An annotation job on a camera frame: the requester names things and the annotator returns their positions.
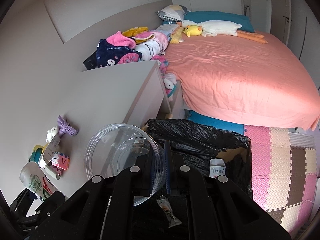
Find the navy patterned blanket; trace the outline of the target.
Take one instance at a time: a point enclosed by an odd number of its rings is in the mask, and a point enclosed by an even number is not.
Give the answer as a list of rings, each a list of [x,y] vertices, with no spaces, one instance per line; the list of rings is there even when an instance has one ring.
[[[142,54],[128,46],[114,46],[101,39],[97,45],[97,67],[114,66],[116,64],[138,62]]]

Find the white green plastic bottle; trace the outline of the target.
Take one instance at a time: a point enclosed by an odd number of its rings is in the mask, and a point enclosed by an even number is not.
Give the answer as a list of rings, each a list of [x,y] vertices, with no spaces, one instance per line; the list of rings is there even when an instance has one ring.
[[[42,202],[46,201],[54,192],[58,191],[34,161],[24,165],[20,172],[20,181]]]

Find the long white toothpaste box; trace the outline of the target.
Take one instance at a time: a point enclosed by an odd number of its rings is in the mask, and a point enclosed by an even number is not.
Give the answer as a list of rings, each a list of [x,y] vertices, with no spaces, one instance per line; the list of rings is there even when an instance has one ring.
[[[39,159],[40,168],[44,168],[52,161],[54,153],[57,151],[61,138],[56,134],[52,140],[47,144]]]

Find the pink bed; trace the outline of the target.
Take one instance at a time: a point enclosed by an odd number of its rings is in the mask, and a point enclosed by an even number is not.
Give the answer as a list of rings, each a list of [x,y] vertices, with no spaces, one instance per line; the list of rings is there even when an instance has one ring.
[[[184,37],[165,52],[189,109],[223,121],[315,129],[319,94],[303,64],[271,34]]]

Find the white orange medicine box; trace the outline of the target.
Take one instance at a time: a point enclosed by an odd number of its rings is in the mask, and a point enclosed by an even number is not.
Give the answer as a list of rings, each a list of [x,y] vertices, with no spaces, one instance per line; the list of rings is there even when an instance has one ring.
[[[214,158],[209,163],[209,176],[210,178],[216,178],[218,176],[224,176],[226,171],[225,162],[223,159]]]

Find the checkered pillow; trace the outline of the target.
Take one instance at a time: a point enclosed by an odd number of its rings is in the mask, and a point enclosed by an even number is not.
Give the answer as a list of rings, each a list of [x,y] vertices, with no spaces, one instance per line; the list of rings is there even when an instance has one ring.
[[[189,10],[181,5],[169,5],[160,11],[157,11],[157,16],[165,22],[182,22],[184,16]]]

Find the foam floor mat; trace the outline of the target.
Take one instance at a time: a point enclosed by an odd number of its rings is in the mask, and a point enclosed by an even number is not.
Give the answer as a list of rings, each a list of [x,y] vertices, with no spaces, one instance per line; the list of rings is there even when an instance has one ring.
[[[225,122],[195,111],[188,120],[243,134],[252,142],[253,199],[291,236],[308,222],[318,188],[319,139],[298,128],[270,128]]]

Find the black trash bag bin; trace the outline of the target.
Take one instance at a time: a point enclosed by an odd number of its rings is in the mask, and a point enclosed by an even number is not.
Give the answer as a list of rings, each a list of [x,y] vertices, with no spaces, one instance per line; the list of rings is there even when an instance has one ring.
[[[185,119],[150,119],[142,130],[161,146],[166,140],[170,141],[171,151],[204,176],[209,176],[210,160],[222,159],[226,165],[225,175],[253,197],[252,151],[248,137]]]

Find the white desk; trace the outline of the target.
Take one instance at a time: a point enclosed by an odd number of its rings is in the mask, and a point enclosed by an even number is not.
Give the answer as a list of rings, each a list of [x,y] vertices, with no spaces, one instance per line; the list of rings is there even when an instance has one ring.
[[[35,145],[44,145],[59,115],[78,129],[64,135],[71,164],[54,185],[71,196],[86,181],[86,148],[97,131],[115,123],[142,126],[161,108],[164,85],[155,61],[120,64],[53,76],[1,74],[1,191],[9,203],[24,186],[20,172]]]

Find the clear plastic cup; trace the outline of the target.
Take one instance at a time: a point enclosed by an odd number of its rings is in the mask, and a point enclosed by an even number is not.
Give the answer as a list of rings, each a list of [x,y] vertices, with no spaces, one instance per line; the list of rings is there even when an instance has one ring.
[[[153,189],[149,196],[135,196],[137,206],[153,196],[165,182],[164,150],[146,132],[128,124],[111,124],[99,130],[86,148],[86,175],[114,177],[122,170],[136,165],[142,155],[153,154]]]

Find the purple plastic bag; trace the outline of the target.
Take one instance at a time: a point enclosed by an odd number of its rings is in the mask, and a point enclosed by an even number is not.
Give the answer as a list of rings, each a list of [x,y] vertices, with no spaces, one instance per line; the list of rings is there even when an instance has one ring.
[[[78,130],[71,126],[66,119],[64,119],[62,116],[57,117],[57,126],[59,128],[58,135],[61,138],[64,134],[68,134],[70,136],[76,136],[78,133]]]

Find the black device by wall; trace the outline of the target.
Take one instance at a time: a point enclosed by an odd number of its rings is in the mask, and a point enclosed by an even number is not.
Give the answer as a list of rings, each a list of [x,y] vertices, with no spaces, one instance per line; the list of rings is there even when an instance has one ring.
[[[83,65],[86,67],[87,70],[97,68],[97,52],[95,51],[87,59],[85,59]]]

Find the yellow duck plush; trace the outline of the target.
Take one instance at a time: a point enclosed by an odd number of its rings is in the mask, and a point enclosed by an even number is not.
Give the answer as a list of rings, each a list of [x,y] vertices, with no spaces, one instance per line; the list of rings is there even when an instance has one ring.
[[[187,37],[200,36],[202,34],[202,27],[197,25],[188,25],[187,27],[184,28],[183,33]]]

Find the pink garment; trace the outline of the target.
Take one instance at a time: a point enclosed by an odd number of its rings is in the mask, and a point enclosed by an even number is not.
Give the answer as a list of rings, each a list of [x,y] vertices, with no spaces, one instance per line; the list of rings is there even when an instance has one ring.
[[[121,31],[109,36],[106,41],[116,47],[129,47],[130,49],[134,49],[136,47],[135,40],[124,36]]]

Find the white pink kitty cloth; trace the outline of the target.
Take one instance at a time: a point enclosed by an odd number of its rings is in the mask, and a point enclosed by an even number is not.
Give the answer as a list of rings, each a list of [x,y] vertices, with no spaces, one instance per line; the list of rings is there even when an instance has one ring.
[[[176,27],[161,25],[156,30],[144,31],[133,37],[136,42],[135,50],[142,54],[141,60],[157,62],[170,102],[176,90],[177,78],[175,74],[168,72],[169,61],[165,56],[165,50],[170,43],[170,35],[175,29]]]

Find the teal pillow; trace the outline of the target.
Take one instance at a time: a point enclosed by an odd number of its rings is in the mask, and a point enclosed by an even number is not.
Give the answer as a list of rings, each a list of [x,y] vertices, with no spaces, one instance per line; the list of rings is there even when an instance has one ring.
[[[240,30],[246,31],[249,33],[254,32],[253,25],[251,24],[249,18],[245,15],[238,15],[220,11],[193,11],[188,12],[184,16],[185,20],[190,20],[196,23],[218,20],[218,21],[231,21],[237,24],[242,25]]]

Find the grey snack wrapper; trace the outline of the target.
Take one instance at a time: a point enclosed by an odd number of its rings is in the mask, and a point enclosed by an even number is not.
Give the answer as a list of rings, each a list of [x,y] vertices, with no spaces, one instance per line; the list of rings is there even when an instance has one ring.
[[[165,196],[160,196],[157,199],[157,203],[158,203],[159,207],[164,211],[164,213],[168,219],[169,228],[172,228],[173,226],[177,226],[177,225],[182,224],[182,222],[173,215],[173,211],[172,211],[171,205],[169,203],[169,200]]]

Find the white goose plush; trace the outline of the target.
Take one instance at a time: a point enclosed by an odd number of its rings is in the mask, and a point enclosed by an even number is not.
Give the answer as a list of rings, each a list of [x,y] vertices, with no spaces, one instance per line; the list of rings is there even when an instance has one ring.
[[[210,20],[200,23],[195,23],[190,20],[183,20],[181,23],[178,23],[183,29],[188,25],[197,25],[202,27],[201,36],[212,36],[215,37],[217,35],[227,35],[227,36],[235,36],[244,38],[247,40],[255,41],[261,44],[267,44],[267,41],[264,39],[264,35],[259,33],[249,33],[246,31],[240,30],[242,25],[231,22],[231,21],[218,21],[218,20]]]

